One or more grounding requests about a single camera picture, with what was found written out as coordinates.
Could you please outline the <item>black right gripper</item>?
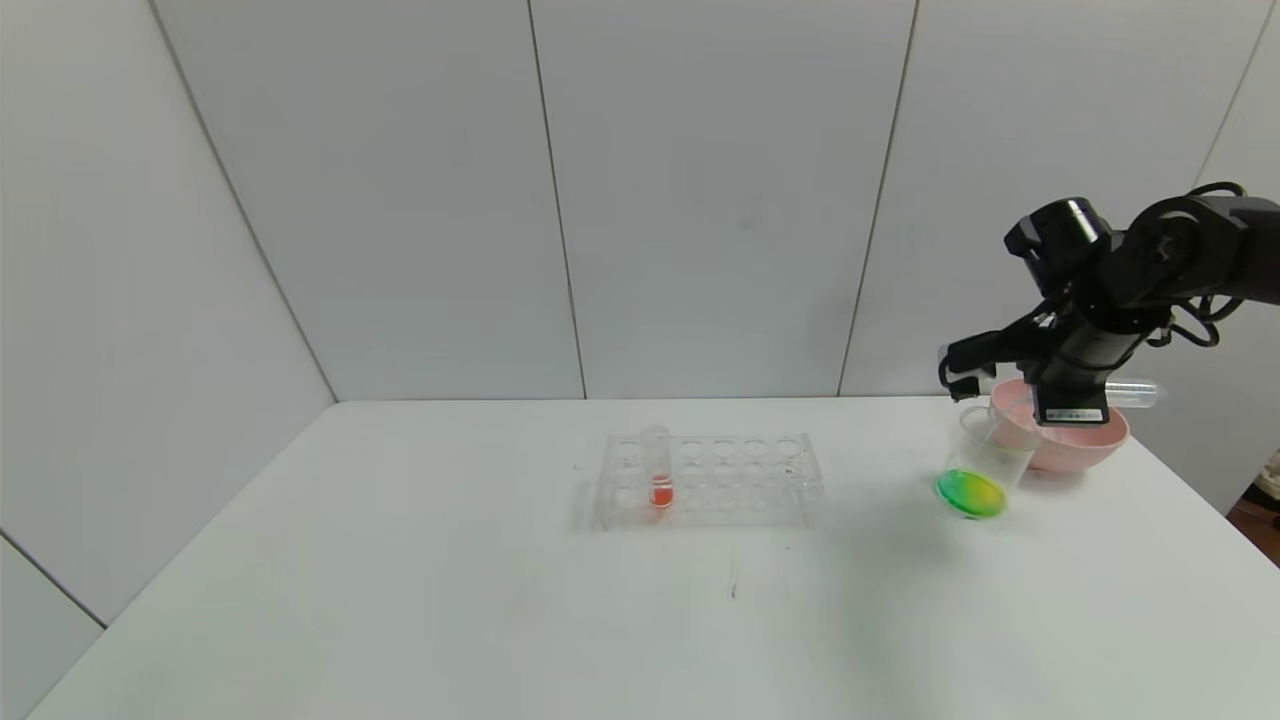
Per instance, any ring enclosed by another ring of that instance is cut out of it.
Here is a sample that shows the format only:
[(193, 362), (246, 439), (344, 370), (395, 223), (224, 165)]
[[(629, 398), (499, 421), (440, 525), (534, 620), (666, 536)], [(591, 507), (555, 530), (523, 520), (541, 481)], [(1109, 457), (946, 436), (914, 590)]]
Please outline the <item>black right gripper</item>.
[(1030, 360), (1033, 418), (1041, 427), (1103, 427), (1106, 383), (1152, 333), (1149, 323), (1101, 325), (1088, 318), (1037, 318), (1043, 348)]

